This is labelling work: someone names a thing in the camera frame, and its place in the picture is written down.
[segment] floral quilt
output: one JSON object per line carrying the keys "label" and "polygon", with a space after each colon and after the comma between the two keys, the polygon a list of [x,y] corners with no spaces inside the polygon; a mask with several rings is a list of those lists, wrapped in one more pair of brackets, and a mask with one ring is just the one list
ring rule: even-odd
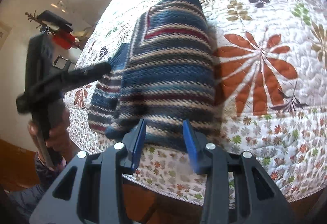
{"label": "floral quilt", "polygon": [[[106,60],[129,42],[136,19],[161,0],[112,0],[77,67]],[[327,185],[326,0],[200,0],[215,58],[214,143],[251,151],[289,202]],[[89,153],[114,142],[92,131],[88,111],[96,82],[68,92],[72,140]],[[127,179],[160,194],[202,204],[206,176],[187,154],[144,147]],[[229,175],[230,204],[234,203]]]}

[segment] brown floor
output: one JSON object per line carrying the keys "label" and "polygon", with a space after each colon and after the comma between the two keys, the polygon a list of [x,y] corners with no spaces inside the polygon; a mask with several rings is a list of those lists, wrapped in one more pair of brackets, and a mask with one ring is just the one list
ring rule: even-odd
{"label": "brown floor", "polygon": [[[34,169],[35,152],[0,140],[0,184],[17,191],[38,183]],[[292,202],[297,219],[302,219],[316,203],[322,191]],[[165,197],[139,185],[124,184],[125,207],[129,218],[148,224],[195,224],[200,222],[202,207]]]}

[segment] person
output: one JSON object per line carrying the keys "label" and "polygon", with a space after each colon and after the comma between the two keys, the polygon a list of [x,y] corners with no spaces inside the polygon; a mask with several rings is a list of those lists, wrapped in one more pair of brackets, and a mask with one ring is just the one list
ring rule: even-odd
{"label": "person", "polygon": [[34,161],[35,170],[40,179],[40,184],[37,184],[32,188],[8,194],[9,200],[13,204],[14,208],[27,222],[29,221],[29,218],[37,204],[41,200],[43,194],[57,178],[60,172],[64,169],[66,164],[76,155],[76,153],[80,151],[80,149],[69,138],[69,133],[67,131],[67,128],[70,125],[69,116],[69,110],[65,108],[62,115],[62,121],[56,127],[50,129],[49,139],[45,142],[48,148],[52,147],[55,151],[59,152],[63,156],[62,163],[54,168],[48,168],[45,165],[45,160],[36,138],[38,133],[37,125],[32,121],[28,123],[28,132],[38,149]]}

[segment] red object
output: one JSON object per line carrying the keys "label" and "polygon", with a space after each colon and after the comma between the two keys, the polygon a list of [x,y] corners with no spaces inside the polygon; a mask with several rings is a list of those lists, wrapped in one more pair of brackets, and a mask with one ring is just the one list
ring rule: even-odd
{"label": "red object", "polygon": [[59,30],[52,38],[53,42],[63,47],[66,50],[69,50],[75,43],[75,37],[67,32]]}

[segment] striped sweater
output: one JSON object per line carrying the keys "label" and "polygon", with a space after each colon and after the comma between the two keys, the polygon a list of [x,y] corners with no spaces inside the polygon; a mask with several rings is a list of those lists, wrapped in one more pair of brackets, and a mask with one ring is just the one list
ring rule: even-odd
{"label": "striped sweater", "polygon": [[90,128],[121,139],[140,118],[146,142],[185,150],[182,122],[213,131],[214,78],[207,22],[198,0],[163,0],[137,20],[130,45],[109,59],[92,97]]}

